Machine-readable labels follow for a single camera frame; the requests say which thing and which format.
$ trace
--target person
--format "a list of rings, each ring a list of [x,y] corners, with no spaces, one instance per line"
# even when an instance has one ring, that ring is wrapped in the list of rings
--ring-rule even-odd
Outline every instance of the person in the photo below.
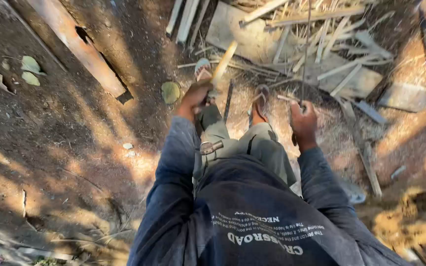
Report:
[[[267,88],[256,89],[248,132],[231,140],[214,100],[205,102],[209,64],[199,61],[195,77],[172,118],[128,266],[409,265],[359,221],[317,145],[310,102],[303,111],[290,104],[299,181],[265,115]],[[195,123],[222,145],[204,149]]]

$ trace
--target soil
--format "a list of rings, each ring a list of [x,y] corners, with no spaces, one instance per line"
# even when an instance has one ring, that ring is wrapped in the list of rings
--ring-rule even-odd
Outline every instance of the soil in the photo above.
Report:
[[[121,103],[106,93],[25,1],[11,4],[68,72],[51,60],[19,21],[0,9],[0,73],[16,92],[14,96],[0,89],[0,239],[14,246],[65,253],[88,251],[99,264],[125,264],[170,118],[179,104],[166,105],[160,86],[166,81],[178,82],[183,95],[193,81],[193,69],[177,69],[177,65],[196,62],[207,54],[190,55],[165,36],[173,0],[162,4],[152,0],[61,2],[86,27],[133,99]],[[426,86],[426,59],[418,20],[411,9],[409,1],[383,1],[365,14],[370,26],[383,14],[395,11],[373,31],[376,42],[395,54],[396,60],[372,67],[385,78],[368,97],[370,103],[392,82]],[[202,37],[213,11],[210,4]],[[206,46],[201,39],[195,50]],[[18,59],[24,55],[34,57],[48,74],[37,76],[40,87],[21,79]],[[3,68],[3,60],[8,60],[9,70]],[[247,110],[254,88],[262,81],[250,73],[228,69],[216,100],[222,113],[230,80],[233,93],[226,124],[230,136],[239,138],[248,128]],[[270,121],[291,159],[300,153],[292,144],[288,123],[283,123],[288,117],[287,105],[275,96],[294,95],[299,85],[291,83],[271,91]],[[426,112],[377,107],[389,123],[376,125],[355,110],[363,136],[374,151],[373,166],[384,193],[379,201],[371,195],[338,104],[311,87],[306,88],[305,98],[319,111],[318,142],[337,176],[368,192],[369,200],[356,207],[365,224],[396,251],[426,244]],[[133,148],[126,150],[124,143]],[[127,157],[129,151],[136,156]],[[407,169],[392,180],[391,174],[402,165]],[[27,220],[34,228],[22,217],[23,190],[27,192]],[[94,241],[129,229],[106,248],[51,242]]]

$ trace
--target green leaf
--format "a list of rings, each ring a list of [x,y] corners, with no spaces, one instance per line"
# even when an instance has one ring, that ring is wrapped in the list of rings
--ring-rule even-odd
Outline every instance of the green leaf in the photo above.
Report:
[[[33,57],[28,56],[28,55],[24,55],[22,57],[21,69],[26,70],[26,71],[30,71],[30,72],[35,73],[35,74],[43,75],[43,76],[47,75],[44,72],[40,72],[40,66],[37,63],[37,61]]]
[[[25,71],[24,73],[22,73],[22,78],[27,82],[27,84],[40,86],[39,79],[31,72]]]
[[[166,104],[173,104],[180,97],[180,87],[175,82],[165,82],[161,89]]]

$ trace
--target dark blue long-sleeve shirt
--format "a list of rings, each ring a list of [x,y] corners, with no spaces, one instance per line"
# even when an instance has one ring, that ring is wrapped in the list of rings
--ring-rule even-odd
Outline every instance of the dark blue long-sleeve shirt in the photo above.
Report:
[[[251,156],[222,160],[193,197],[200,140],[175,116],[131,265],[408,265],[358,220],[319,148],[299,157],[302,200]]]

